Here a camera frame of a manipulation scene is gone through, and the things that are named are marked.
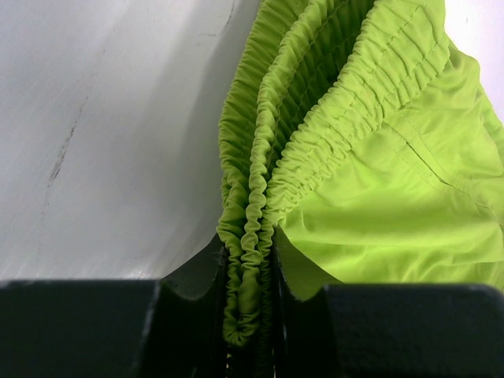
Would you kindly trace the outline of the lime green shorts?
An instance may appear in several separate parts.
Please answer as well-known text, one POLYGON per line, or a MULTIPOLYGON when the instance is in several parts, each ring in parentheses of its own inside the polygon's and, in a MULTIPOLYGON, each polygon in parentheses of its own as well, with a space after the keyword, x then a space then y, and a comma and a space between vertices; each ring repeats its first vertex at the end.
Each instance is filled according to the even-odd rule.
POLYGON ((263 1, 219 149, 233 348, 269 340, 277 228, 346 284, 503 287, 503 126, 442 1, 263 1))

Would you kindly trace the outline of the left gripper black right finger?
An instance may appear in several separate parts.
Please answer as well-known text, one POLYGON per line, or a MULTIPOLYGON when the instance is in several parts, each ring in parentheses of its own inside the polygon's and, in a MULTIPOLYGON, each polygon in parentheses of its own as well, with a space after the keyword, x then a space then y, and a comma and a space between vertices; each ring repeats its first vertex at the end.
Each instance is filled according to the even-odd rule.
POLYGON ((503 296, 482 284, 342 283, 272 246, 278 377, 500 377, 503 296))

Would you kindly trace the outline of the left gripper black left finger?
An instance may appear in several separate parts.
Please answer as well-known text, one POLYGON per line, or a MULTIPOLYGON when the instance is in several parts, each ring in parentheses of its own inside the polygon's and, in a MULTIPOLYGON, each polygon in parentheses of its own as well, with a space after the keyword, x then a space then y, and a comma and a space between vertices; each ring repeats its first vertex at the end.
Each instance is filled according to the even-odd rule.
POLYGON ((161 279, 4 280, 4 377, 222 377, 227 253, 161 279))

